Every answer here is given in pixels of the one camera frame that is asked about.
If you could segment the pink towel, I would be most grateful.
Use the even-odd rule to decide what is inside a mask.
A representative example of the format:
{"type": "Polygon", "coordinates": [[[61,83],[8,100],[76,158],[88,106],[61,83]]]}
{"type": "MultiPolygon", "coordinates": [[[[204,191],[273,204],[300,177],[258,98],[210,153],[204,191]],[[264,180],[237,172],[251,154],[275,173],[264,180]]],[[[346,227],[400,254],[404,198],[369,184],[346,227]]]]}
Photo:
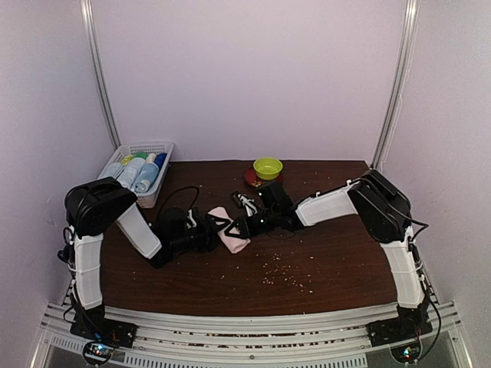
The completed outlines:
{"type": "MultiPolygon", "coordinates": [[[[228,212],[222,206],[215,207],[214,209],[209,210],[208,213],[210,213],[212,215],[219,216],[219,217],[223,217],[223,218],[229,217],[228,212]]],[[[227,249],[232,254],[239,253],[241,250],[243,250],[251,242],[251,240],[249,238],[248,239],[245,239],[245,240],[242,240],[242,239],[227,237],[227,236],[224,235],[224,230],[220,231],[218,233],[218,236],[221,239],[222,243],[227,247],[227,249]]]]}

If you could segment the red floral plate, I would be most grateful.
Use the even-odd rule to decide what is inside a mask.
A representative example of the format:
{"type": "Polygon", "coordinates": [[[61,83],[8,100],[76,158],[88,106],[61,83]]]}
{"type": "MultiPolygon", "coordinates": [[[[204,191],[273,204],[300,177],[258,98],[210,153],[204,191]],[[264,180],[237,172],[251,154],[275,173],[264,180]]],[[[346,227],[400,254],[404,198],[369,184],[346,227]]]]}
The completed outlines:
{"type": "Polygon", "coordinates": [[[258,188],[266,183],[269,183],[269,182],[283,182],[284,180],[284,177],[283,177],[283,174],[280,173],[276,178],[274,179],[270,179],[270,180],[266,180],[266,179],[262,179],[260,178],[256,171],[252,168],[252,167],[249,167],[243,174],[243,179],[244,179],[244,182],[251,186],[252,188],[258,188]]]}

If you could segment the green plastic bowl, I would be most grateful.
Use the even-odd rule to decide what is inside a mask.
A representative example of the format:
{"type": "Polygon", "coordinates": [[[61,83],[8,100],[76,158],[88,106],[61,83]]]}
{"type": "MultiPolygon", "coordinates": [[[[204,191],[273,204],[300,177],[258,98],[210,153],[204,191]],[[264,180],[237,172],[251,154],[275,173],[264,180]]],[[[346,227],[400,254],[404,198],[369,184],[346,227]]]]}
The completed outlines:
{"type": "Polygon", "coordinates": [[[276,158],[262,157],[252,165],[255,174],[263,180],[276,179],[283,170],[283,163],[276,158]]]}

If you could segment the blue polka dot towel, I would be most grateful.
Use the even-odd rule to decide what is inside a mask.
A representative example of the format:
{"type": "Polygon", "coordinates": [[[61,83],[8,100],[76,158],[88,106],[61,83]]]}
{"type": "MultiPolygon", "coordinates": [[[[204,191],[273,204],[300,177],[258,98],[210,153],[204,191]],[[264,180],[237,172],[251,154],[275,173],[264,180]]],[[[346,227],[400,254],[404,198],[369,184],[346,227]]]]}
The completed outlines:
{"type": "Polygon", "coordinates": [[[135,193],[147,192],[158,177],[159,171],[160,168],[156,163],[145,163],[133,184],[135,193]]]}

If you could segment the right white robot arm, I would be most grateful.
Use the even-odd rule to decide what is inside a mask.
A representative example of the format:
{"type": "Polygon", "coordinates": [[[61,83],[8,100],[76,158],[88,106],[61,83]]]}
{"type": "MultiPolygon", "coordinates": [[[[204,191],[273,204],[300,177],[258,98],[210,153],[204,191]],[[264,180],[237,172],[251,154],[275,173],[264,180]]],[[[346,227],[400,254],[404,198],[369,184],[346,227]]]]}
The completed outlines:
{"type": "Polygon", "coordinates": [[[397,290],[397,316],[367,326],[372,344],[417,338],[431,332],[430,297],[415,242],[418,233],[413,229],[417,220],[410,213],[409,199],[382,174],[370,169],[344,186],[316,192],[298,202],[293,202],[277,181],[258,187],[257,192],[263,203],[261,208],[242,193],[231,195],[246,214],[225,228],[225,236],[245,240],[277,228],[296,232],[357,215],[367,233],[384,250],[397,290]]]}

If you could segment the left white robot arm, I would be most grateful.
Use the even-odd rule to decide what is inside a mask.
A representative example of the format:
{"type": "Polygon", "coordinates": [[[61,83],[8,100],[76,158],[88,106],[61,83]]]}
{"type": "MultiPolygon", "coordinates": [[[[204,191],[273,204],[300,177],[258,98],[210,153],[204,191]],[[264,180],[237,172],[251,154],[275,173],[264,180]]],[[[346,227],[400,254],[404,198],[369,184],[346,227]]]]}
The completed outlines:
{"type": "Polygon", "coordinates": [[[73,278],[71,333],[124,346],[131,345],[136,327],[105,317],[101,291],[101,246],[109,227],[117,225],[140,255],[160,269],[188,251],[211,252],[219,244],[219,231],[231,223],[221,215],[200,215],[196,207],[172,207],[150,224],[136,194],[112,177],[74,187],[64,205],[68,225],[58,257],[73,278]]]}

